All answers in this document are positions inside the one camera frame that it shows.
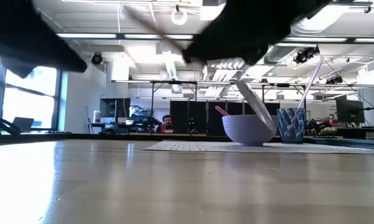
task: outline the table surface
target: table surface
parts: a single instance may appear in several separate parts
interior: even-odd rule
[[[0,147],[0,223],[374,224],[374,155]]]

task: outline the gray placemat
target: gray placemat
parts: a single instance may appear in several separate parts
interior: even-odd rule
[[[143,150],[190,151],[190,152],[291,152],[291,153],[351,153],[374,154],[373,149],[356,147],[326,146],[321,144],[265,143],[262,147],[239,146],[235,142],[188,142],[162,141]]]

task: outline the laptop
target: laptop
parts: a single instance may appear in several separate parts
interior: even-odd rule
[[[26,133],[26,132],[30,132],[30,128],[32,127],[34,120],[35,119],[33,118],[15,117],[12,123],[16,125],[21,130],[22,133]]]

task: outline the window frame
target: window frame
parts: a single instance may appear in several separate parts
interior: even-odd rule
[[[55,94],[54,96],[47,95],[45,93],[30,90],[28,88],[15,86],[12,84],[6,83],[6,73],[7,68],[2,64],[0,60],[0,118],[2,118],[2,110],[4,104],[4,95],[6,93],[6,88],[15,88],[26,93],[31,93],[39,96],[48,96],[54,99],[54,111],[51,119],[51,128],[31,128],[31,131],[58,131],[58,119],[59,119],[59,106],[60,106],[60,92],[61,92],[61,77],[62,71],[57,69],[57,78],[55,81]]]

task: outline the man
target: man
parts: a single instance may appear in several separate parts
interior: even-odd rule
[[[163,124],[157,129],[158,133],[174,133],[171,115],[165,115],[162,118]]]

